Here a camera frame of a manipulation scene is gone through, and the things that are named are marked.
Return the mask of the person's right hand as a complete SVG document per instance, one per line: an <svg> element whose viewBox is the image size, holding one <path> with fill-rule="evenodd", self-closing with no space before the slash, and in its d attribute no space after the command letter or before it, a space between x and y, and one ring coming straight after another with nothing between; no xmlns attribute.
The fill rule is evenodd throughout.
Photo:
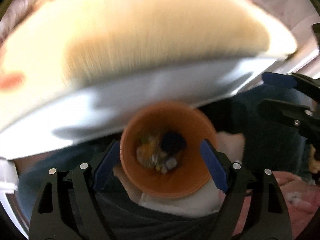
<svg viewBox="0 0 320 240"><path fill-rule="evenodd" d="M317 174L320 171L320 162L315 159L316 149L310 145L310 152L308 158L309 171L313 174Z"/></svg>

